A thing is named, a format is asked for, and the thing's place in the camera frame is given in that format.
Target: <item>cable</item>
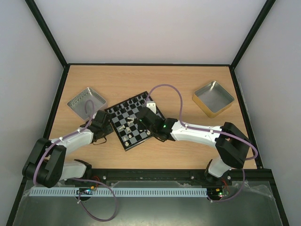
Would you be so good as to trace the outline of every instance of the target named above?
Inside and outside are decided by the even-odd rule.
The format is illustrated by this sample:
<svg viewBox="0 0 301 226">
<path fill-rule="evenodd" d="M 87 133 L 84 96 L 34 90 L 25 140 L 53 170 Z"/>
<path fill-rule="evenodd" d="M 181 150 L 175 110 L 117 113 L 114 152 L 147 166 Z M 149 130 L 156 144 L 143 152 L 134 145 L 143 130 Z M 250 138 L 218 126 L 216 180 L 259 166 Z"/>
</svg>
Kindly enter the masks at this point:
<svg viewBox="0 0 301 226">
<path fill-rule="evenodd" d="M 155 86 L 154 88 L 152 88 L 149 92 L 149 94 L 147 95 L 146 99 L 145 99 L 145 103 L 144 103 L 144 106 L 146 106 L 146 102 L 148 101 L 151 93 L 154 91 L 154 89 L 158 88 L 158 87 L 161 87 L 161 86 L 168 86 L 168 87 L 171 87 L 173 88 L 179 95 L 180 97 L 180 113 L 179 113 L 179 121 L 180 121 L 180 124 L 184 127 L 186 127 L 186 125 L 183 123 L 182 121 L 182 109 L 183 109 L 183 99 L 182 99 L 182 96 L 181 96 L 181 93 L 179 92 L 179 90 L 172 86 L 172 85 L 169 85 L 169 84 L 160 84 L 160 85 L 157 85 Z M 245 141 L 244 139 L 240 138 L 240 137 L 237 137 L 235 135 L 232 135 L 230 133 L 226 133 L 226 132 L 222 132 L 222 131 L 218 131 L 218 130 L 212 130 L 212 129 L 204 129 L 204 128 L 196 128 L 196 127 L 192 127 L 192 126 L 187 126 L 188 129 L 194 129 L 194 130 L 199 130 L 199 131 L 204 131 L 204 132 L 212 132 L 212 133 L 219 133 L 219 134 L 222 134 L 222 135 L 226 135 L 228 137 L 232 137 L 236 140 L 239 140 L 240 142 L 243 142 L 244 144 L 248 145 L 249 147 L 251 147 L 254 151 L 254 156 L 250 157 L 250 158 L 246 158 L 246 160 L 251 160 L 251 159 L 255 159 L 257 156 L 258 156 L 258 151 L 257 149 L 254 147 L 254 145 L 252 145 L 251 143 Z"/>
<path fill-rule="evenodd" d="M 91 177 L 92 179 L 95 179 L 97 181 L 100 181 L 99 177 L 98 176 L 92 176 Z"/>
<path fill-rule="evenodd" d="M 104 137 L 104 139 L 105 139 L 105 141 L 103 141 L 103 142 L 101 142 L 101 143 L 99 143 L 99 144 L 96 144 L 96 143 L 92 143 L 92 144 L 93 144 L 93 145 L 102 145 L 102 144 L 104 144 L 104 143 L 107 143 L 107 138 Z"/>
<path fill-rule="evenodd" d="M 85 211 L 92 219 L 97 220 L 97 221 L 100 221 L 100 222 L 107 222 L 107 221 L 110 221 L 110 220 L 112 220 L 112 219 L 114 219 L 114 218 L 116 217 L 117 211 L 118 211 L 118 201 L 117 201 L 117 198 L 116 198 L 115 193 L 113 192 L 113 190 L 112 190 L 109 186 L 107 186 L 106 184 L 104 184 L 104 183 L 102 183 L 102 182 L 100 182 L 100 181 L 96 181 L 96 180 L 85 180 L 85 179 L 78 179 L 78 178 L 71 178 L 71 179 L 72 179 L 72 180 L 77 180 L 77 181 L 85 181 L 85 182 L 98 183 L 98 184 L 100 184 L 100 185 L 102 185 L 102 186 L 108 188 L 109 191 L 112 193 L 112 195 L 113 195 L 113 197 L 114 197 L 114 201 L 115 201 L 115 210 L 114 210 L 113 215 L 112 215 L 110 218 L 108 218 L 108 219 L 100 219 L 100 218 L 97 218 L 97 217 L 93 216 L 93 215 L 86 209 L 86 207 L 84 206 L 84 204 L 83 204 L 83 203 L 81 202 L 81 200 L 80 200 L 80 196 L 83 194 L 83 192 L 81 192 L 81 193 L 79 194 L 79 196 L 78 196 L 78 203 L 82 206 L 82 208 L 84 209 L 84 211 Z"/>
<path fill-rule="evenodd" d="M 221 181 L 225 184 L 225 187 L 227 188 L 228 192 L 230 193 L 230 190 L 229 190 L 229 187 L 228 187 L 226 181 L 223 178 L 221 179 Z"/>
<path fill-rule="evenodd" d="M 74 131 L 73 133 L 70 133 L 70 134 L 64 136 L 62 139 L 58 139 L 57 141 L 53 142 L 53 143 L 45 150 L 45 152 L 44 152 L 44 154 L 42 155 L 42 157 L 41 157 L 41 159 L 40 159 L 40 161 L 39 161 L 39 163 L 38 163 L 38 165 L 37 165 L 37 168 L 36 168 L 36 170 L 35 170 L 35 172 L 34 172 L 34 174 L 33 174 L 33 183 L 34 183 L 34 185 L 37 185 L 37 184 L 38 184 L 38 183 L 37 183 L 37 175 L 38 175 L 38 171 L 39 171 L 39 169 L 40 169 L 40 167 L 41 167 L 41 165 L 42 165 L 42 163 L 43 163 L 45 157 L 46 157 L 47 154 L 50 152 L 50 150 L 51 150 L 56 144 L 58 144 L 59 142 L 61 142 L 62 140 L 66 139 L 66 138 L 68 138 L 68 137 L 71 137 L 71 136 L 73 136 L 73 135 L 76 135 L 76 134 L 78 134 L 78 133 L 83 132 L 83 131 L 91 124 L 91 121 L 92 121 L 93 115 L 94 115 L 95 107 L 94 107 L 94 103 L 93 103 L 92 100 L 90 100 L 90 99 L 87 100 L 86 103 L 85 103 L 85 112 L 86 112 L 86 114 L 87 114 L 87 103 L 88 103 L 88 102 L 91 102 L 91 104 L 92 104 L 92 113 L 91 113 L 91 116 L 90 116 L 90 119 L 89 119 L 88 123 L 87 123 L 87 124 L 85 125 L 85 127 L 82 128 L 80 131 Z"/>
<path fill-rule="evenodd" d="M 223 199 L 223 200 L 212 200 L 210 199 L 210 197 L 208 196 L 207 198 L 209 199 L 210 202 L 225 202 L 225 201 L 230 201 L 231 199 L 234 199 L 236 196 L 238 196 L 238 194 L 241 192 L 241 190 L 243 190 L 243 187 L 244 187 L 244 184 L 245 184 L 245 179 L 246 179 L 246 176 L 245 176 L 245 171 L 244 169 L 241 169 L 242 172 L 243 172 L 243 181 L 242 181 L 242 185 L 241 187 L 239 188 L 239 190 L 233 195 L 231 196 L 230 198 L 228 199 Z"/>
</svg>

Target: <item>silver metal tray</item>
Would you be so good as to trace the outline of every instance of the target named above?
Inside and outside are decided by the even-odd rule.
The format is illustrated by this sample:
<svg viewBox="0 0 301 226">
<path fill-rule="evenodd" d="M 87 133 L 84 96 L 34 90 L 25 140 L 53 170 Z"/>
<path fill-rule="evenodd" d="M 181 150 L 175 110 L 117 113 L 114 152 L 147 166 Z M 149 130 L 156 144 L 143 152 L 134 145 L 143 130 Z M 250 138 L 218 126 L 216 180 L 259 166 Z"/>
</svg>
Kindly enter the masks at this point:
<svg viewBox="0 0 301 226">
<path fill-rule="evenodd" d="M 87 105 L 87 114 L 85 112 L 85 103 L 87 100 L 92 100 L 94 103 L 95 112 L 107 108 L 107 101 L 96 93 L 90 87 L 85 88 L 82 92 L 76 95 L 67 105 L 83 120 L 87 120 L 92 112 L 92 106 Z"/>
<path fill-rule="evenodd" d="M 213 81 L 195 91 L 195 95 L 212 111 L 218 112 L 234 101 L 231 96 L 219 83 Z"/>
</svg>

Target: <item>purple cable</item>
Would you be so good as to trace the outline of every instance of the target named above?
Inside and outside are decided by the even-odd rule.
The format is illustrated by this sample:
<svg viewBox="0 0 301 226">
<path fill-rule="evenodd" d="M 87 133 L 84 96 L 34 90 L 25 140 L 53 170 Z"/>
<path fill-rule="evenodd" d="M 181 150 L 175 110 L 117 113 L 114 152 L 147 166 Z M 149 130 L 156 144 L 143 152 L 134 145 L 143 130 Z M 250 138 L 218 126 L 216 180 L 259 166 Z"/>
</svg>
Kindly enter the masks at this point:
<svg viewBox="0 0 301 226">
<path fill-rule="evenodd" d="M 93 114 L 94 114 L 94 110 L 95 110 L 95 109 L 94 109 L 94 103 L 93 103 L 92 100 L 87 100 L 87 101 L 86 101 L 86 103 L 85 103 L 85 112 L 86 112 L 86 114 L 87 114 L 87 103 L 88 103 L 88 102 L 91 102 L 91 104 L 92 104 L 92 113 L 91 113 L 91 116 L 90 116 L 90 119 L 89 119 L 88 123 L 87 123 L 87 124 L 85 125 L 85 127 L 82 128 L 79 132 L 84 131 L 84 130 L 91 124 L 91 121 L 92 121 L 92 119 L 93 119 Z M 66 139 L 66 138 L 68 138 L 68 137 L 71 137 L 71 136 L 73 136 L 73 135 L 75 135 L 75 134 L 78 134 L 78 131 L 74 131 L 73 133 L 64 136 L 63 139 Z M 37 165 L 37 168 L 36 168 L 36 170 L 35 170 L 35 172 L 34 172 L 34 174 L 33 174 L 33 184 L 34 184 L 34 185 L 37 185 L 37 184 L 38 184 L 38 183 L 37 183 L 37 175 L 38 175 L 38 171 L 39 171 L 39 169 L 40 169 L 40 167 L 41 167 L 41 165 L 42 165 L 42 163 L 43 163 L 45 157 L 47 156 L 48 152 L 50 152 L 50 150 L 51 150 L 57 143 L 59 143 L 59 142 L 61 142 L 60 139 L 58 139 L 57 141 L 53 142 L 53 143 L 49 146 L 49 148 L 47 148 L 47 149 L 45 150 L 44 154 L 42 155 L 42 157 L 41 157 L 41 159 L 40 159 L 40 161 L 39 161 L 39 163 L 38 163 L 38 165 Z"/>
<path fill-rule="evenodd" d="M 181 96 L 179 90 L 178 90 L 176 87 L 174 87 L 174 86 L 172 86 L 172 85 L 169 85 L 169 84 L 160 84 L 160 85 L 155 86 L 154 88 L 152 88 L 152 89 L 150 90 L 149 94 L 147 95 L 146 100 L 145 100 L 145 103 L 144 103 L 144 106 L 146 106 L 146 102 L 148 101 L 148 99 L 149 99 L 151 93 L 154 91 L 154 89 L 156 89 L 156 88 L 158 88 L 158 87 L 161 87 L 161 86 L 168 86 L 168 87 L 171 87 L 171 88 L 173 88 L 173 89 L 178 93 L 178 95 L 179 95 L 179 97 L 180 97 L 180 113 L 179 113 L 179 121 L 180 121 L 180 124 L 181 124 L 182 126 L 186 127 L 185 124 L 184 124 L 183 121 L 182 121 L 183 99 L 182 99 L 182 96 Z M 212 131 L 213 133 L 219 133 L 219 134 L 226 135 L 226 136 L 228 136 L 228 137 L 232 137 L 232 138 L 234 138 L 234 139 L 236 139 L 236 140 L 239 140 L 239 141 L 243 142 L 244 144 L 248 145 L 249 147 L 251 147 L 251 148 L 253 149 L 253 151 L 254 151 L 254 156 L 252 156 L 252 157 L 250 157 L 250 158 L 246 158 L 246 160 L 255 159 L 255 158 L 258 156 L 258 151 L 257 151 L 257 149 L 254 147 L 254 145 L 252 145 L 251 143 L 245 141 L 244 139 L 242 139 L 242 138 L 240 138 L 240 137 L 237 137 L 237 136 L 235 136 L 235 135 L 232 135 L 232 134 L 230 134 L 230 133 L 226 133 L 226 132 L 222 132 L 222 131 L 218 131 L 218 130 L 196 128 L 196 127 L 192 127 L 192 126 L 187 126 L 187 128 L 188 128 L 188 129 L 199 130 L 199 131 L 204 131 L 204 132 L 211 132 L 211 131 Z"/>
<path fill-rule="evenodd" d="M 230 198 L 228 199 L 222 199 L 222 200 L 211 200 L 210 197 L 208 196 L 208 199 L 211 201 L 211 202 L 225 202 L 225 201 L 230 201 L 231 199 L 234 199 L 236 196 L 238 196 L 238 194 L 243 190 L 243 187 L 244 187 L 244 184 L 245 184 L 245 179 L 246 179 L 246 176 L 245 176 L 245 171 L 244 169 L 241 169 L 242 172 L 243 172 L 243 181 L 242 181 L 242 185 L 241 187 L 239 188 L 239 190 L 233 195 L 231 196 Z"/>
<path fill-rule="evenodd" d="M 115 201 L 115 210 L 114 210 L 114 213 L 113 215 L 108 218 L 108 219 L 100 219 L 100 218 L 97 218 L 97 217 L 94 217 L 87 209 L 86 207 L 84 206 L 84 204 L 81 202 L 80 200 L 80 196 L 82 195 L 82 192 L 79 194 L 78 196 L 78 203 L 82 206 L 82 208 L 84 209 L 84 211 L 89 215 L 89 217 L 91 217 L 92 219 L 94 220 L 97 220 L 97 221 L 101 221 L 101 222 L 106 222 L 106 221 L 110 221 L 112 219 L 114 219 L 117 215 L 117 211 L 118 211 L 118 201 L 117 201 L 117 198 L 116 198 L 116 195 L 115 193 L 113 192 L 113 190 L 107 186 L 106 184 L 102 183 L 102 182 L 99 182 L 99 181 L 96 181 L 96 180 L 85 180 L 85 179 L 78 179 L 78 178 L 71 178 L 72 180 L 77 180 L 77 181 L 86 181 L 86 182 L 93 182 L 93 183 L 98 183 L 106 188 L 109 189 L 109 191 L 112 193 L 113 197 L 114 197 L 114 201 Z"/>
</svg>

